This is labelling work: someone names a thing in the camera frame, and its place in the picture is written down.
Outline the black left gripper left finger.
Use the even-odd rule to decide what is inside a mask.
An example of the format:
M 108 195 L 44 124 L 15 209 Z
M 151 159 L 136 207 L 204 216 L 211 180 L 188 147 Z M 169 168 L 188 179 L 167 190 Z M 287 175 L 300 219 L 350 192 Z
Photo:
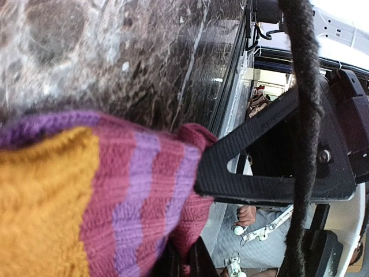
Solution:
M 180 277 L 180 254 L 169 240 L 151 271 L 152 277 Z

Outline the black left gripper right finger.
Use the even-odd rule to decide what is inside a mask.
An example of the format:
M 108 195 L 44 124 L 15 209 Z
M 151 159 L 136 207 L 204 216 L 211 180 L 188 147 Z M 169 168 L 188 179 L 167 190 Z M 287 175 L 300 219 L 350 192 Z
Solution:
M 190 248 L 190 277 L 219 277 L 202 237 Z

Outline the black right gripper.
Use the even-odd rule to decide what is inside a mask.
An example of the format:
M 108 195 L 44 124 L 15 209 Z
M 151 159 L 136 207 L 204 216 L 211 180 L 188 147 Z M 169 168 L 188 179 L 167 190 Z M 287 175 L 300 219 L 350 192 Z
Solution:
M 318 150 L 330 159 L 317 161 L 311 196 L 316 204 L 347 201 L 356 182 L 368 182 L 367 95 L 351 70 L 327 72 L 325 77 L 319 86 L 324 116 Z M 298 92 L 291 88 L 203 153 L 195 191 L 226 203 L 292 203 L 301 168 L 301 129 Z

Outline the maroon purple orange sock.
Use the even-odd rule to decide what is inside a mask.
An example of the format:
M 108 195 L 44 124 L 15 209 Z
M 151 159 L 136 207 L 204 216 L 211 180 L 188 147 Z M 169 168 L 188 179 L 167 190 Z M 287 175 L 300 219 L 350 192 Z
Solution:
M 169 240 L 190 248 L 213 202 L 193 186 L 216 138 L 174 134 L 91 111 L 1 128 L 2 276 L 151 276 Z

